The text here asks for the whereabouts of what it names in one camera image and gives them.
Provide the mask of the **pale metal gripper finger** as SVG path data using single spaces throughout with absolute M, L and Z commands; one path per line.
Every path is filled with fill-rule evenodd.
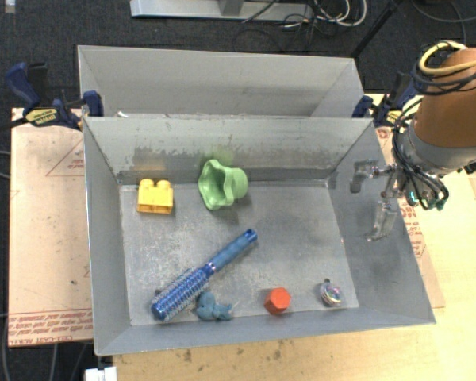
M 382 174 L 377 160 L 361 160 L 354 163 L 354 174 L 350 182 L 350 192 L 359 193 L 362 184 L 367 179 L 379 177 Z
M 390 235 L 397 211 L 391 201 L 377 202 L 372 229 L 367 234 L 368 241 L 378 241 Z

